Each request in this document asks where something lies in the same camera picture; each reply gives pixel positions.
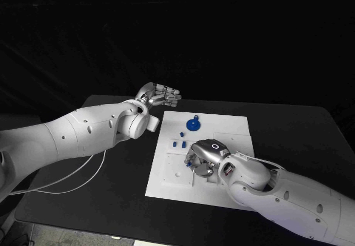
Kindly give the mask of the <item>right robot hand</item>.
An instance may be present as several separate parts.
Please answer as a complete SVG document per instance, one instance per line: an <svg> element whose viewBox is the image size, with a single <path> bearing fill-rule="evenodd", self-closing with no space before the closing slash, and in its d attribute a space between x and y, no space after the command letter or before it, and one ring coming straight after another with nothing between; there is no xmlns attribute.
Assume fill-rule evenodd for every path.
<svg viewBox="0 0 355 246"><path fill-rule="evenodd" d="M191 144L186 154L184 164L193 174L207 178L213 169L219 168L222 160L230 155L226 145L215 139L199 140Z"/></svg>

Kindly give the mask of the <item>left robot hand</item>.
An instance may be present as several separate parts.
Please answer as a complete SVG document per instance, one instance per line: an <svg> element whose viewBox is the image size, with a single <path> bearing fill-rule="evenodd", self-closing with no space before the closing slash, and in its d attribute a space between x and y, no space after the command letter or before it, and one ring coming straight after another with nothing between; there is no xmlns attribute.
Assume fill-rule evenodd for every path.
<svg viewBox="0 0 355 246"><path fill-rule="evenodd" d="M157 83L147 83L139 88L134 99L139 101L147 109L152 106L176 107L181 99L180 91Z"/></svg>

